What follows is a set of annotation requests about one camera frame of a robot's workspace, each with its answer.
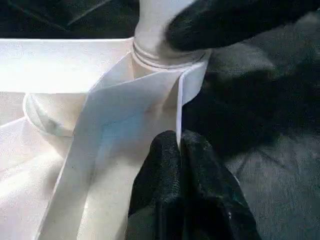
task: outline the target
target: white container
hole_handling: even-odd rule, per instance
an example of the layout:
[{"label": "white container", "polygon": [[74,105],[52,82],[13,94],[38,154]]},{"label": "white container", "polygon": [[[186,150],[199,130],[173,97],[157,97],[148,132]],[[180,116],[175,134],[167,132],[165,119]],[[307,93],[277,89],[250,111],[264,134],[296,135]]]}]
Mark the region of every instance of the white container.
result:
[{"label": "white container", "polygon": [[42,114],[31,94],[24,96],[23,112],[28,122],[62,158],[65,158],[73,140],[73,129],[69,130],[57,125],[46,114]]}]

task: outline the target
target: black fabric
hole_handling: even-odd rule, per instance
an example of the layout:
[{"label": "black fabric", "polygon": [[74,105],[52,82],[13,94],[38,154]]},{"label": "black fabric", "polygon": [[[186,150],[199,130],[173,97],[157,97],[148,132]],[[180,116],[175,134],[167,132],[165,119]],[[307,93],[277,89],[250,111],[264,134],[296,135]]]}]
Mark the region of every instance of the black fabric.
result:
[{"label": "black fabric", "polygon": [[113,39],[134,35],[137,0],[1,0],[1,38]]},{"label": "black fabric", "polygon": [[259,240],[237,180],[200,135],[181,152],[167,131],[151,144],[131,195],[127,240]]},{"label": "black fabric", "polygon": [[176,49],[225,47],[316,11],[319,0],[197,0],[168,26]]},{"label": "black fabric", "polygon": [[[149,155],[134,180],[127,240],[182,239],[184,196],[181,177],[176,134],[164,132],[153,140]],[[145,226],[152,229],[145,231]]]}]

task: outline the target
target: curved white surface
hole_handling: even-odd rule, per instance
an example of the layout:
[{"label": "curved white surface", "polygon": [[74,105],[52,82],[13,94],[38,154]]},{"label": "curved white surface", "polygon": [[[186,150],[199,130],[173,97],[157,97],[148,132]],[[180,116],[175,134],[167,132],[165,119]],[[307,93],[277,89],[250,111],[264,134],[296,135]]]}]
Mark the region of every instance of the curved white surface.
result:
[{"label": "curved white surface", "polygon": [[0,239],[34,238],[62,164],[24,117],[0,126]]},{"label": "curved white surface", "polygon": [[87,93],[132,40],[0,39],[0,92]]}]

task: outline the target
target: white cylinder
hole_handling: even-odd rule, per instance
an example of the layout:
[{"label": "white cylinder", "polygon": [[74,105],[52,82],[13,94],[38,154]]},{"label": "white cylinder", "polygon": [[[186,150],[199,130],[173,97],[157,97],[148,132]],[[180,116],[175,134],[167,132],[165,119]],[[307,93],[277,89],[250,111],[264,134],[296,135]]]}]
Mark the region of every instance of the white cylinder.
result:
[{"label": "white cylinder", "polygon": [[195,0],[140,0],[140,17],[134,34],[134,52],[148,65],[175,68],[191,65],[204,51],[178,52],[165,41],[166,27]]}]

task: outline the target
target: gloved finger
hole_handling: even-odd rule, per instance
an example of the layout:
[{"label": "gloved finger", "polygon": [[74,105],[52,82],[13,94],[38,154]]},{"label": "gloved finger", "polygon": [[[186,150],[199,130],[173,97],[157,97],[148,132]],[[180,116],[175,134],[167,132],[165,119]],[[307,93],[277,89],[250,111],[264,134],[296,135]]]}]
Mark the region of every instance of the gloved finger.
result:
[{"label": "gloved finger", "polygon": [[190,239],[260,240],[238,181],[207,140],[185,131],[181,154],[188,170]]},{"label": "gloved finger", "polygon": [[316,11],[320,0],[197,0],[168,26],[166,40],[175,49],[220,48]]},{"label": "gloved finger", "polygon": [[165,131],[152,141],[149,154],[134,180],[126,240],[182,239],[181,174],[176,133]]}]

